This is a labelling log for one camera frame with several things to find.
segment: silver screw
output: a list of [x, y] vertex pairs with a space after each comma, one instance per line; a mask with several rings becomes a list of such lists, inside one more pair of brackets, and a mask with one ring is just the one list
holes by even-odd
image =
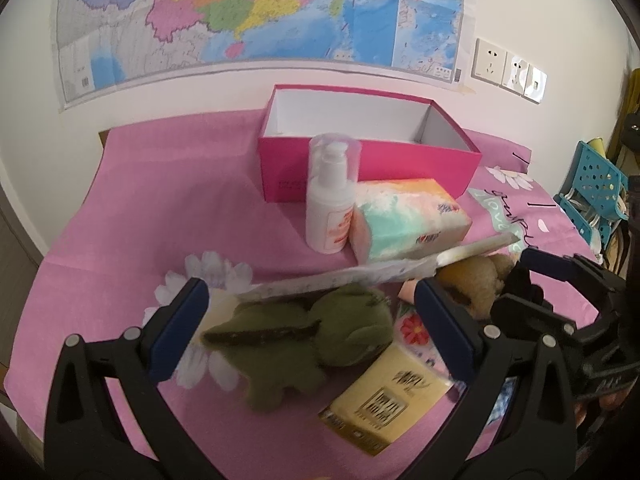
[[80, 336], [78, 334], [72, 334], [65, 339], [65, 345], [68, 347], [76, 346], [80, 342]]
[[140, 330], [137, 326], [130, 326], [124, 331], [124, 334], [122, 335], [127, 341], [135, 341], [140, 337], [140, 334], [142, 334], [142, 330]]
[[484, 335], [491, 339], [498, 339], [500, 337], [500, 329], [495, 325], [487, 325], [484, 327]]
[[542, 336], [542, 342], [549, 348], [553, 348], [554, 346], [556, 346], [556, 338], [549, 334]]

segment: wall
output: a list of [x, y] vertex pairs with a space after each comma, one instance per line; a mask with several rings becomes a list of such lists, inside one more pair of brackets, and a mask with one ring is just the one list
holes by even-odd
[[50, 47], [52, 0], [11, 0], [0, 15], [0, 182], [46, 251], [82, 203], [100, 159], [100, 130], [194, 112], [264, 106], [275, 82], [382, 88], [437, 99], [465, 128], [533, 150], [530, 174], [555, 193], [575, 144], [609, 138], [623, 75], [638, 65], [609, 0], [477, 0], [476, 35], [549, 76], [541, 105], [469, 80], [465, 93], [375, 76], [264, 70], [178, 78], [58, 113]]

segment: stuffed crocodile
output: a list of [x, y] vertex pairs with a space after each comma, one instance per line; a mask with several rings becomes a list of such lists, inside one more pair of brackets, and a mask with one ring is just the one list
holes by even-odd
[[384, 295], [352, 284], [308, 305], [304, 300], [240, 304], [231, 320], [210, 328], [203, 344], [222, 352], [249, 387], [246, 401], [277, 408], [285, 388], [311, 394], [325, 381], [321, 366], [350, 366], [379, 354], [393, 338]]

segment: tissue package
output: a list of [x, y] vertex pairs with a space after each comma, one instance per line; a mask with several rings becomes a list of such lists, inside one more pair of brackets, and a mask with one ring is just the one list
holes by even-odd
[[465, 237], [471, 219], [433, 179], [359, 182], [349, 240], [359, 264], [422, 258]]

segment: red flower print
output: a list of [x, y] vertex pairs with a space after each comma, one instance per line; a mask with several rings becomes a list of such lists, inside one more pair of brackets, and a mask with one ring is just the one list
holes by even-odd
[[429, 333], [417, 314], [412, 314], [404, 319], [400, 332], [402, 332], [404, 341], [409, 345], [426, 345], [429, 342]]

